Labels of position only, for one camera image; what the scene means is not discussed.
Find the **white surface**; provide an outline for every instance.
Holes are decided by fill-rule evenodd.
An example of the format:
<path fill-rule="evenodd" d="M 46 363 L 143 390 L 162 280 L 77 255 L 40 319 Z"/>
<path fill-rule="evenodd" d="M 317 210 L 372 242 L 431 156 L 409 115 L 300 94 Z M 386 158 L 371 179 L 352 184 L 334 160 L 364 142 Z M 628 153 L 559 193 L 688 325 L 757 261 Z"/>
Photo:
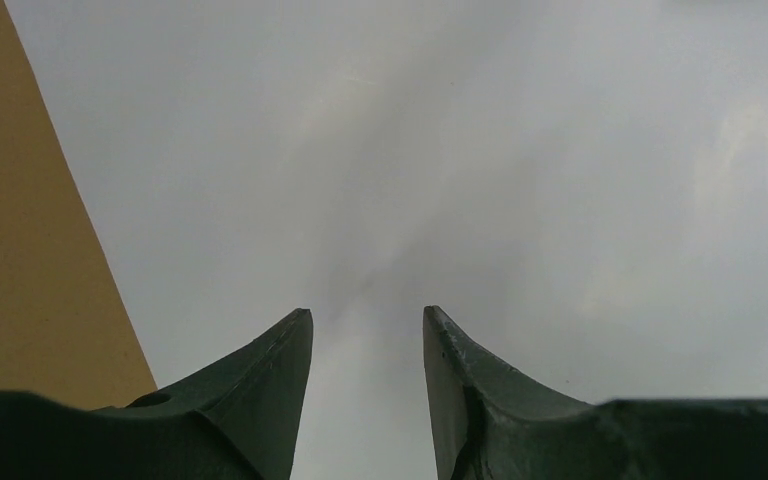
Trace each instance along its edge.
<path fill-rule="evenodd" d="M 313 309 L 299 479 L 434 477 L 430 303 L 585 400 L 768 395 L 768 2 L 679 3 L 8 1 L 158 383 Z"/>

